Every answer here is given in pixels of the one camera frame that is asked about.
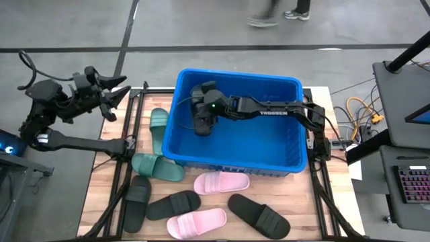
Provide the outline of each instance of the keyboard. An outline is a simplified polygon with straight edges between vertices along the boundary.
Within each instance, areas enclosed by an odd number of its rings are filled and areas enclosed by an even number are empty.
[[[430,204],[430,167],[399,165],[394,169],[404,203]]]

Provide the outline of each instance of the black slide sandal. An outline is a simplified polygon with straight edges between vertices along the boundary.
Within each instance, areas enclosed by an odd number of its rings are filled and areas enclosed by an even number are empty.
[[[269,239],[283,239],[290,232],[290,223],[268,205],[258,204],[240,194],[228,199],[228,208],[240,219]]]
[[[149,220],[171,218],[197,210],[200,203],[200,198],[194,191],[178,192],[149,204],[146,217]]]
[[[137,233],[142,228],[150,196],[151,183],[148,178],[139,175],[133,177],[125,197],[126,214],[124,218],[124,231],[127,233]]]

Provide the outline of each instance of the person's leg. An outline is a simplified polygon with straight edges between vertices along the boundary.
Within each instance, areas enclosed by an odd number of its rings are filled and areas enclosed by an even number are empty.
[[[297,0],[295,10],[284,12],[286,19],[299,19],[302,21],[309,20],[310,0]]]
[[[274,20],[276,16],[277,10],[280,5],[280,0],[270,0],[270,4],[267,6],[267,9],[261,14],[248,18],[248,24],[254,27],[272,27],[276,26],[279,23]]]

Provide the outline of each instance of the green slide sandal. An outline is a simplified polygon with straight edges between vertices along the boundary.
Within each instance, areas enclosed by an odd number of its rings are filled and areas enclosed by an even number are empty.
[[[150,113],[149,130],[153,134],[153,153],[163,155],[161,145],[163,144],[169,113],[162,108],[155,108]]]
[[[185,171],[180,165],[170,163],[160,155],[137,153],[132,158],[133,170],[139,175],[170,182],[182,181]]]

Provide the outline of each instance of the robotic arm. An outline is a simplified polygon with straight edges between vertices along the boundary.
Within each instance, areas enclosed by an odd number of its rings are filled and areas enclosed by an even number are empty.
[[[254,97],[230,96],[216,89],[216,82],[196,85],[191,91],[191,114],[196,135],[208,136],[218,116],[246,120],[257,116],[291,116],[314,133],[314,155],[330,160],[330,142],[325,137],[325,109],[314,103],[260,102]]]
[[[33,149],[56,151],[61,148],[101,151],[110,156],[124,155],[128,142],[123,138],[112,140],[91,140],[68,137],[49,128],[56,117],[68,124],[73,118],[100,107],[101,115],[108,121],[116,120],[111,108],[117,108],[130,86],[114,92],[105,92],[123,82],[127,77],[103,77],[94,67],[86,67],[84,74],[73,74],[76,90],[69,85],[71,97],[65,94],[62,86],[52,79],[39,81],[26,88],[26,95],[33,99],[32,108],[25,122],[19,128],[20,136]]]

